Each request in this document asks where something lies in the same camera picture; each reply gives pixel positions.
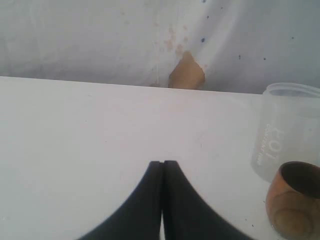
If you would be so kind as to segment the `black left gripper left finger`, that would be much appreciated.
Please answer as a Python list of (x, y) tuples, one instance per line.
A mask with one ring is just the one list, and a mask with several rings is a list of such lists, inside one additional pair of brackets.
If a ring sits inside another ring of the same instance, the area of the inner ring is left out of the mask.
[(162, 162), (150, 162), (126, 201), (81, 239), (158, 240), (162, 219), (163, 167)]

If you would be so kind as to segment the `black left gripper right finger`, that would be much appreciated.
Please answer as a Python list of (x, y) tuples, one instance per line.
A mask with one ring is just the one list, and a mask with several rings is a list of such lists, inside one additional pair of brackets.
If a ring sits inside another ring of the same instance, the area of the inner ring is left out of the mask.
[(162, 214), (167, 240), (249, 240), (218, 215), (192, 187), (179, 164), (163, 165)]

